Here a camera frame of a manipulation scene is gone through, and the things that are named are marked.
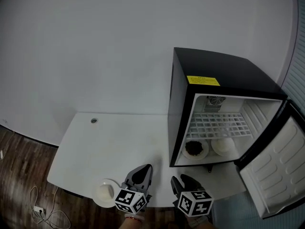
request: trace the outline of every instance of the white table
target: white table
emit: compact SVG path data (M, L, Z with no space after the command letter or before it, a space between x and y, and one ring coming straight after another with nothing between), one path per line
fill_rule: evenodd
M92 198L97 180L109 178L121 184L129 171L153 166L153 196L148 206L172 207L176 200L171 178L192 176L214 198L245 191L232 162L216 165L212 173L204 167L169 167L167 116L77 113L52 163L48 181L67 191Z

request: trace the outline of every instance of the white backdrop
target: white backdrop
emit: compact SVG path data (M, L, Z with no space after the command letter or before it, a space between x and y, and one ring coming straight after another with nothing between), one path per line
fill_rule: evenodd
M248 57L256 3L2 0L0 124L59 145L77 111L167 114L173 47Z
M297 19L293 19L293 9L297 14L293 0L256 0L255 4L248 59L279 85L285 75L283 72L279 79L281 70L287 71L295 45Z

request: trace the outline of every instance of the dark food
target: dark food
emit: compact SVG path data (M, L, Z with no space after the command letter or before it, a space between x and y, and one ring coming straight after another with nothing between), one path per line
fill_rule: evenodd
M193 156L199 155L202 151L202 145L201 142L197 141L189 141L185 144L185 150Z

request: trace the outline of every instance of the white plate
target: white plate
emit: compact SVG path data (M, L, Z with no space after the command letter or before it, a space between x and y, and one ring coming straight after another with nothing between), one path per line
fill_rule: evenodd
M190 155L186 149L185 149L185 144L184 144L184 147L182 149L182 153L185 157L187 157L188 159L192 159L192 160L200 160L200 159L204 159L208 153L209 153L209 145L208 143L205 141L205 140L201 140L201 141L197 141L197 142L200 142L201 143L201 146L202 146L202 149L203 151L201 151L201 153L199 155Z
M98 187L103 185L110 185L113 188L113 199L111 199L110 201L102 201L97 195ZM114 206L114 200L116 196L118 196L119 192L120 192L120 186L115 181L112 181L110 179L103 179L102 181L97 182L94 185L92 190L92 199L97 205L103 208L111 208Z
M232 138L213 139L212 149L220 156L229 156L235 150L235 143Z

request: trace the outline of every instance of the open fridge door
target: open fridge door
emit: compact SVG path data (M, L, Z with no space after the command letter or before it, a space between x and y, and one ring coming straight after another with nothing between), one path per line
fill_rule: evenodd
M239 167L259 216L267 218L305 203L305 119L292 101L262 138L261 152Z

